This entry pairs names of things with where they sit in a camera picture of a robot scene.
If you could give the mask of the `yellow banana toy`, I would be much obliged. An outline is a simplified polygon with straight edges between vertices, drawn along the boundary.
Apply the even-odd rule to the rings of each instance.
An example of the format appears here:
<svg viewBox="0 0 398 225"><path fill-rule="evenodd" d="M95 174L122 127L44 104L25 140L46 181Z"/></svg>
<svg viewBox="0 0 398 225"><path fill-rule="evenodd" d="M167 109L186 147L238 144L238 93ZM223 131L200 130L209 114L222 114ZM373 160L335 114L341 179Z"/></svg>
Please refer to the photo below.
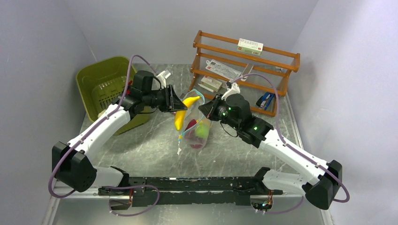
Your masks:
<svg viewBox="0 0 398 225"><path fill-rule="evenodd" d="M199 99L200 99L200 96L188 97L188 98L183 100L183 104L187 108L189 108L190 106L192 106ZM186 111L187 111L187 109L176 112L174 125L175 125L175 128L176 128L177 131L180 131L182 126L183 126L183 121L184 121L184 117L185 117Z"/></svg>

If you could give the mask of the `dark red sweet potato toy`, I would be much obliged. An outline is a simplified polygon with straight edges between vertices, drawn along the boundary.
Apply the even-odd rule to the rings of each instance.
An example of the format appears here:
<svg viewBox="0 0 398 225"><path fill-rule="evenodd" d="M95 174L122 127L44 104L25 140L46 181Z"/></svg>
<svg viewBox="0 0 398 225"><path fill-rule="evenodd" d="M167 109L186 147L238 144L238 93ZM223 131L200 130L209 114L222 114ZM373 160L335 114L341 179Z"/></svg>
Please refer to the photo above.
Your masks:
<svg viewBox="0 0 398 225"><path fill-rule="evenodd" d="M195 124L197 124L197 121L196 121L195 119L192 119L192 120L188 123L188 125L187 125L185 131L187 131L188 129L190 129L191 127L193 127Z"/></svg>

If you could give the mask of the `clear zip bag blue zipper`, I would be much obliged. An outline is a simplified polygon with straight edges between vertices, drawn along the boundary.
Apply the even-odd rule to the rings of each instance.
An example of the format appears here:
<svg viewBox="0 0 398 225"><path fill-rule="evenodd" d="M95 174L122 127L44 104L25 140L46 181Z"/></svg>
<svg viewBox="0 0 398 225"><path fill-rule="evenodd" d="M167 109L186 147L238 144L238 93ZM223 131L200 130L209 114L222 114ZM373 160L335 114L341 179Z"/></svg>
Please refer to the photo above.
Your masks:
<svg viewBox="0 0 398 225"><path fill-rule="evenodd" d="M184 121L183 121L183 126L180 131L177 131L178 132L178 151L192 149L190 147L190 144L201 143L205 146L207 143L208 138L205 138L205 139L198 138L194 134L194 130L199 124L208 125L209 128L211 128L211 125L212 125L212 122L209 119L207 119L203 115L203 113L199 110L199 106L201 106L205 103L205 98L204 98L203 94L196 89L192 89L184 96L183 100L188 97L195 97L195 96L200 96L200 99L187 109L185 117L184 117ZM193 127L188 129L187 131L185 131L188 123L192 119L195 119L197 121L197 124L195 124Z"/></svg>

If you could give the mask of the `green lime toy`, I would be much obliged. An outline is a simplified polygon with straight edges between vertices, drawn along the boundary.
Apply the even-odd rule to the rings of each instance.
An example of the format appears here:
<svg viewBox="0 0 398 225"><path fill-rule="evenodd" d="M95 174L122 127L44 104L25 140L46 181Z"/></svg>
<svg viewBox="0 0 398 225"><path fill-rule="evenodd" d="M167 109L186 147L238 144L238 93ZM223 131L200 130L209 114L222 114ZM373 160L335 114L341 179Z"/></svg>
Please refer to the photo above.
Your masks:
<svg viewBox="0 0 398 225"><path fill-rule="evenodd" d="M208 138L209 135L209 126L208 125L204 125L204 124L199 124L195 130L194 130L194 134L198 137L198 138Z"/></svg>

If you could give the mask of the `purple onion toy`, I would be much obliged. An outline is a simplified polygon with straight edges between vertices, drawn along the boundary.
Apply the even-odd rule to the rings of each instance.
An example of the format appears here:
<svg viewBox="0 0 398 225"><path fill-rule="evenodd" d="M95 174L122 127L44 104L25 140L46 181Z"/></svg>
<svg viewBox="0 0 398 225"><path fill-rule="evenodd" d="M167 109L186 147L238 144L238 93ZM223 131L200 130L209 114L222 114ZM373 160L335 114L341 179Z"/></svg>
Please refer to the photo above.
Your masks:
<svg viewBox="0 0 398 225"><path fill-rule="evenodd" d="M191 147L192 149L200 150L200 149L202 149L202 148L204 147L204 145L201 144L201 143L199 143L199 144L190 144L190 147Z"/></svg>

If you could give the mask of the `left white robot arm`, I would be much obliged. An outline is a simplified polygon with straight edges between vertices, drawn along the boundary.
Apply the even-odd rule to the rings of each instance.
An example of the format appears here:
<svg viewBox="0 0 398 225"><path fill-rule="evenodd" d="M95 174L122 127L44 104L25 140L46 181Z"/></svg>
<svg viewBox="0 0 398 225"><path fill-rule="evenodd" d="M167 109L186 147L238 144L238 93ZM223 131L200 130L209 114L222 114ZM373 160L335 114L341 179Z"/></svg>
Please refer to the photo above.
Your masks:
<svg viewBox="0 0 398 225"><path fill-rule="evenodd" d="M68 143L58 142L52 148L54 178L77 192L91 187L111 187L118 195L129 191L129 174L114 166L93 166L92 160L104 143L129 122L138 122L156 110L177 112L187 107L166 83L171 72L159 75L145 70L135 73L126 93L112 100L105 112L84 132Z"/></svg>

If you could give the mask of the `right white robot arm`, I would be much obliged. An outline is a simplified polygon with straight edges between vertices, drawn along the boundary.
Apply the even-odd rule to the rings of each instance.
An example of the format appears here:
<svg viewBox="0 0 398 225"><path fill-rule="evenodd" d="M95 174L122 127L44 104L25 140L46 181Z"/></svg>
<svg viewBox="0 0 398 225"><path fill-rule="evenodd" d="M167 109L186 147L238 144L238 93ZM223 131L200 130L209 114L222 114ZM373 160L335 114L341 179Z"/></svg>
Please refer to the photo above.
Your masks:
<svg viewBox="0 0 398 225"><path fill-rule="evenodd" d="M258 194L268 190L282 190L305 197L313 206L327 210L342 188L342 165L315 157L285 139L271 124L252 115L248 101L240 94L222 99L216 95L211 101L199 106L201 113L211 121L218 121L233 128L245 143L257 149L269 151L284 161L297 174L269 170L254 180Z"/></svg>

